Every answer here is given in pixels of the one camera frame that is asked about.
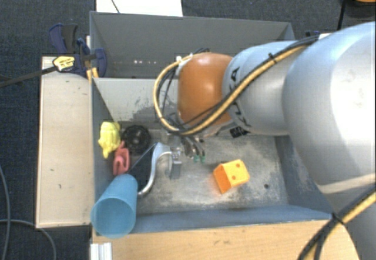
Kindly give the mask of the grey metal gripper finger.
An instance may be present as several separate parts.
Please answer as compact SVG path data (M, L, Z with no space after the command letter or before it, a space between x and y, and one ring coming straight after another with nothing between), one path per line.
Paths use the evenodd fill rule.
M182 162L180 160L180 154L178 152L171 152L169 161L169 178L179 179Z

